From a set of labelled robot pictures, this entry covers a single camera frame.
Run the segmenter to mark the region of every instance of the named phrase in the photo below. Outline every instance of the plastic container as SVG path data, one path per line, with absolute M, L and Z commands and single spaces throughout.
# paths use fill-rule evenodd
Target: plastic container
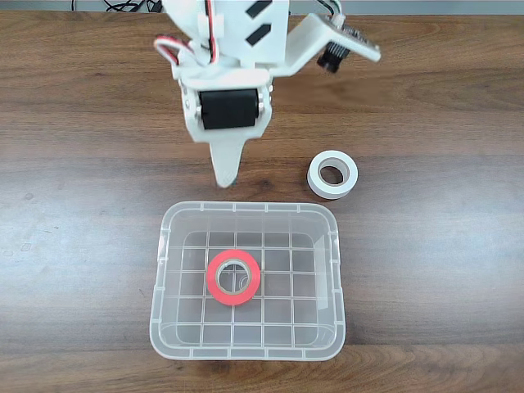
M 238 306 L 216 301 L 206 266 L 227 249 L 250 253 L 261 281 Z M 165 214 L 150 336 L 168 359 L 326 360 L 346 336 L 337 222 L 314 204 L 181 202 Z M 219 276 L 237 291 L 238 266 Z

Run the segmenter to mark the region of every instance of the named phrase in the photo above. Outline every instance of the wood grain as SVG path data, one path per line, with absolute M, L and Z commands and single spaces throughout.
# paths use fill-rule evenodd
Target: wood grain
M 165 15 L 0 13 L 2 391 L 524 391 L 524 18 L 350 23 L 383 60 L 276 80 L 273 121 L 221 190 L 151 47 L 176 33 Z M 325 202 L 305 173 L 329 148 L 360 177 Z M 335 359 L 154 352 L 158 228 L 186 200 L 333 211 Z

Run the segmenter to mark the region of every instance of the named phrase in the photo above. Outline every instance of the white robotic arm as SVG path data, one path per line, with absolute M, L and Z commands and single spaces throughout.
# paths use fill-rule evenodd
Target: white robotic arm
M 338 0 L 331 18 L 309 14 L 287 33 L 289 0 L 164 0 L 173 22 L 192 39 L 157 37 L 182 91 L 187 130 L 210 144 L 220 187 L 238 173 L 242 148 L 260 138 L 271 120 L 273 78 L 298 72 L 323 47 L 318 63 L 337 72 L 350 52 L 372 61 L 378 46 L 344 26 Z

